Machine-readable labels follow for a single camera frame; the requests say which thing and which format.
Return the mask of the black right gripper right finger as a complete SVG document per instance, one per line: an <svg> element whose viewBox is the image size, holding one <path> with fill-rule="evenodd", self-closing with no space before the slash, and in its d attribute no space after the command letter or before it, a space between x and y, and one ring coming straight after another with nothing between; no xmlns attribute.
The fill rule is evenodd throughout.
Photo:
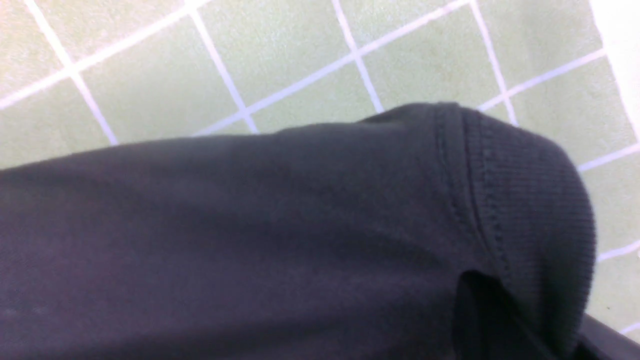
<svg viewBox="0 0 640 360"><path fill-rule="evenodd" d="M572 360L640 360L637 342L585 315Z"/></svg>

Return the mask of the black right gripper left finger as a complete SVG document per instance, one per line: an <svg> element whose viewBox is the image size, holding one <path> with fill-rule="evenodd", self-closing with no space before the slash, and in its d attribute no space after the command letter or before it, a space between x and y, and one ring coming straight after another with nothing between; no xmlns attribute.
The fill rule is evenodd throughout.
<svg viewBox="0 0 640 360"><path fill-rule="evenodd" d="M452 341L457 360L554 360L497 280L477 271L458 281Z"/></svg>

